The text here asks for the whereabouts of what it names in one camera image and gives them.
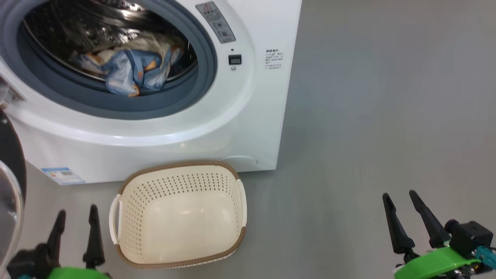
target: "door hinge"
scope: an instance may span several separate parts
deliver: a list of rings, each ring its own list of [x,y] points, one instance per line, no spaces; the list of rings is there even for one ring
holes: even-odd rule
[[[17,90],[0,76],[0,110],[4,110],[13,101],[25,101],[26,99]]]

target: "washing machine door opening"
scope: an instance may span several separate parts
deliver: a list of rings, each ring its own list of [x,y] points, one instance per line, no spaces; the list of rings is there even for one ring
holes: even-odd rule
[[[152,8],[137,2],[7,0],[0,4],[0,55],[31,88],[85,114],[140,120],[177,113],[197,102],[213,83],[213,43],[200,22],[174,0],[154,1]],[[143,38],[168,40],[170,50],[180,48],[181,56],[171,63],[160,89],[141,87],[136,97],[111,93],[105,72],[81,67],[75,59],[99,62],[101,51],[127,52],[127,44]],[[145,75],[147,67],[160,68],[147,63]]]

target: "basket handle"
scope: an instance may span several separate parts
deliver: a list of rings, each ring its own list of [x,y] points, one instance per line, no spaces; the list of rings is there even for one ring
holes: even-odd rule
[[[238,186],[240,188],[241,193],[241,202],[243,203],[243,227],[247,226],[247,218],[248,218],[248,206],[247,206],[247,195],[245,192],[245,187],[241,179],[238,179]]]
[[[121,220],[123,216],[123,202],[120,201],[121,195],[118,194],[115,198],[114,201],[112,202],[112,205],[110,206],[110,213],[109,213],[109,229],[110,229],[110,238],[112,238],[112,242],[114,244],[118,243],[118,239],[121,236]],[[117,202],[119,202],[119,222],[117,224],[117,233],[116,233],[116,208],[117,208]]]

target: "laundry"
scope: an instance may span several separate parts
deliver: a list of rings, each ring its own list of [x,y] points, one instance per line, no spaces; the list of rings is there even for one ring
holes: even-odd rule
[[[138,96],[142,88],[162,88],[182,53],[181,39],[143,32],[128,43],[99,46],[92,53],[74,56],[72,61],[85,70],[105,75],[111,93]]]

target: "brown basket rim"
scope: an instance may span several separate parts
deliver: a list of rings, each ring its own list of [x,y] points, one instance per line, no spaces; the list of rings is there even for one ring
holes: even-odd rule
[[[119,195],[122,195],[124,193],[124,189],[126,186],[137,176],[150,173],[150,172],[155,172],[159,170],[165,170],[165,169],[171,169],[171,168],[179,168],[179,167],[188,167],[188,166],[221,166],[226,169],[228,169],[238,180],[239,174],[236,172],[234,168],[232,168],[229,164],[222,162],[222,161],[209,161],[209,160],[202,160],[202,161],[188,161],[188,162],[178,162],[178,163],[172,163],[172,164],[167,164],[167,165],[162,165],[158,167],[153,167],[153,168],[148,168],[144,170],[137,171],[130,175],[125,181],[123,186],[119,189]],[[180,262],[173,262],[173,263],[161,263],[161,264],[137,264],[130,259],[128,259],[124,253],[122,252],[121,246],[119,244],[115,244],[117,254],[123,260],[126,264],[133,268],[137,269],[170,269],[170,268],[179,268],[179,267],[184,267],[184,266],[191,266],[191,265],[198,265],[198,264],[203,264],[207,263],[210,261],[215,261],[222,259],[230,254],[232,254],[236,249],[239,247],[241,242],[243,241],[243,238],[245,237],[246,233],[246,226],[241,228],[240,236],[238,237],[237,241],[234,243],[234,245],[229,248],[228,250],[207,256],[207,257],[202,257],[202,258],[197,258],[193,260],[187,260],[187,261],[180,261]]]

